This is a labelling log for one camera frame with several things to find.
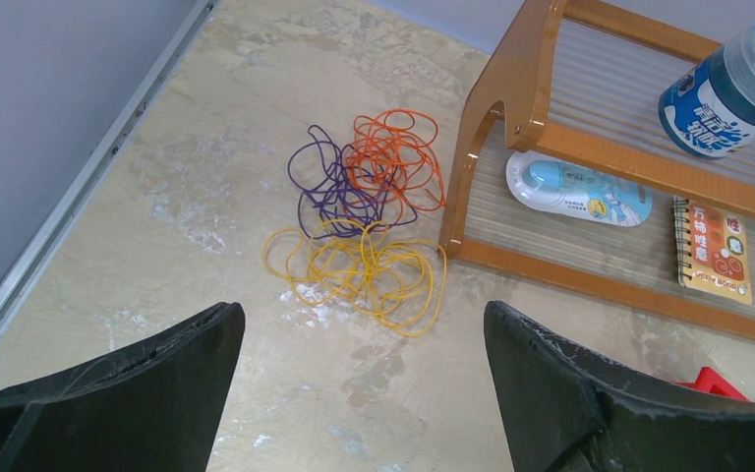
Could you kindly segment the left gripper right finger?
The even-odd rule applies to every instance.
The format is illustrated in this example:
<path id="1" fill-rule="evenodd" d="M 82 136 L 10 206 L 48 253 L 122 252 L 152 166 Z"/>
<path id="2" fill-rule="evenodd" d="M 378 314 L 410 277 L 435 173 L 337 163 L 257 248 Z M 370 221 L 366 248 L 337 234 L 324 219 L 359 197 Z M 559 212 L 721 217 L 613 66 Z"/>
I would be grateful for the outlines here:
<path id="1" fill-rule="evenodd" d="M 643 374 L 500 301 L 484 310 L 517 471 L 755 471 L 755 403 Z"/>

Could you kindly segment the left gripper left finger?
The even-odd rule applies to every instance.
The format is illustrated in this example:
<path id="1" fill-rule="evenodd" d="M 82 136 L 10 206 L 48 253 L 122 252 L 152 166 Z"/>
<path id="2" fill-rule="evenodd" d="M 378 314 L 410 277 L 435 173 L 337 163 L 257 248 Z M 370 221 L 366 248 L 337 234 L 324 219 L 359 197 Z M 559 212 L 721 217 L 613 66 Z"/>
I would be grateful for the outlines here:
<path id="1" fill-rule="evenodd" d="M 218 303 L 151 337 L 0 390 L 0 471 L 204 471 L 246 327 Z"/>

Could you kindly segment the red plastic bin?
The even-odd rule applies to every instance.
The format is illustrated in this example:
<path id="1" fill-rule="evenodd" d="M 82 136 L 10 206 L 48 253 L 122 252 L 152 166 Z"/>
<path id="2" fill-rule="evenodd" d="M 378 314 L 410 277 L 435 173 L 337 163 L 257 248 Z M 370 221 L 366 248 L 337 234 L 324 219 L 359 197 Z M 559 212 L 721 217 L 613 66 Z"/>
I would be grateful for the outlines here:
<path id="1" fill-rule="evenodd" d="M 678 384 L 712 395 L 748 401 L 748 398 L 744 394 L 722 377 L 715 369 L 708 366 L 702 367 L 699 370 L 693 382 L 678 382 Z"/>

